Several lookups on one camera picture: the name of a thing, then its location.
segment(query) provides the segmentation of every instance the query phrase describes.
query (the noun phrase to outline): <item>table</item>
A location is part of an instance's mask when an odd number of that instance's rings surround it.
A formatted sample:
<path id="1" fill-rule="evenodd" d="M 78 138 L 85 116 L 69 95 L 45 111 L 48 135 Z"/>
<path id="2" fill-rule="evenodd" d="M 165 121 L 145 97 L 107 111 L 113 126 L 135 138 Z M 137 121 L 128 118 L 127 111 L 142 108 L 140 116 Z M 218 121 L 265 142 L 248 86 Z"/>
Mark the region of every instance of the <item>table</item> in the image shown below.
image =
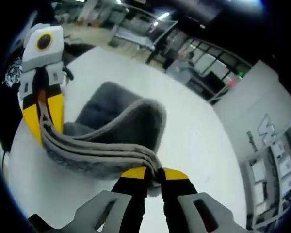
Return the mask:
<path id="1" fill-rule="evenodd" d="M 65 90 L 65 122 L 75 121 L 92 94 L 115 82 L 166 107 L 167 122 L 158 157 L 164 167 L 186 173 L 198 192 L 229 208 L 245 227 L 243 180 L 231 142 L 213 108 L 194 92 L 154 68 L 96 47 L 68 65 L 74 81 Z M 49 159 L 24 120 L 16 132 L 9 162 L 9 187 L 26 217 L 38 214 L 61 228 L 77 208 L 116 181 L 101 181 L 66 170 Z M 140 232 L 167 233 L 161 196 L 148 197 Z"/>

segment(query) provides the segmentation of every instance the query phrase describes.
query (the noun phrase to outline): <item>floor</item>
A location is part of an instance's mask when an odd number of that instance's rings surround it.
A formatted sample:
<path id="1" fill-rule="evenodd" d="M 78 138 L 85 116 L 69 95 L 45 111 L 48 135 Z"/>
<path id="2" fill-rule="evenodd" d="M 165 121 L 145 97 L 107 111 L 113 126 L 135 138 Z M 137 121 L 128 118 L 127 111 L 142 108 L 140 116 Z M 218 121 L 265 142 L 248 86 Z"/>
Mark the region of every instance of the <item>floor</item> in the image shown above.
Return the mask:
<path id="1" fill-rule="evenodd" d="M 134 57 L 134 59 L 140 63 L 145 63 L 150 55 L 149 50 L 138 52 L 138 47 L 130 42 L 120 42 L 120 45 L 116 48 L 109 46 L 108 43 L 111 41 L 113 33 L 111 30 L 105 28 L 80 27 L 74 24 L 62 24 L 62 27 L 64 29 L 64 36 L 69 35 L 71 43 L 83 42 L 95 46 L 101 46 L 104 49 L 117 54 Z M 149 65 L 164 72 L 162 64 L 155 60 L 152 60 Z"/>

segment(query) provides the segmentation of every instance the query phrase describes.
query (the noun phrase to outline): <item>black cable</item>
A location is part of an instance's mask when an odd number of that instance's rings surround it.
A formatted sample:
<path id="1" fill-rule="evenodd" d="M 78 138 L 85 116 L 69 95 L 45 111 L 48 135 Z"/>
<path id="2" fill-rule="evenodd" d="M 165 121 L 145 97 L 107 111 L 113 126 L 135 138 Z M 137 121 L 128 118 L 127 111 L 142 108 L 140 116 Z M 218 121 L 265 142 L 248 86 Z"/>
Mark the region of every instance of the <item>black cable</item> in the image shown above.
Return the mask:
<path id="1" fill-rule="evenodd" d="M 6 150 L 4 151 L 3 157 L 2 157 L 2 172 L 3 172 L 3 168 L 4 168 L 4 157 L 5 157 L 5 154 L 6 154 Z"/>

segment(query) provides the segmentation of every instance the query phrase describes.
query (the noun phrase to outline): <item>gray towel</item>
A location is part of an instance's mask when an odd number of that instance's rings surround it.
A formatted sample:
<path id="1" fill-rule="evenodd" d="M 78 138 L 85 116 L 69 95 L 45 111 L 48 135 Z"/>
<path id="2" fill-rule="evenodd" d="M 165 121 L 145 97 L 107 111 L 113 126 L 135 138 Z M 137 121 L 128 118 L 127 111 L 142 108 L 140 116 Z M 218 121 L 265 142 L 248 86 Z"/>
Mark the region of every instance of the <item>gray towel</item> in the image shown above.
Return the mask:
<path id="1" fill-rule="evenodd" d="M 156 152 L 166 112 L 154 100 L 141 98 L 117 84 L 104 83 L 86 103 L 76 122 L 55 130 L 48 116 L 40 120 L 49 157 L 64 167 L 99 178 L 146 166 L 155 177 L 162 167 Z"/>

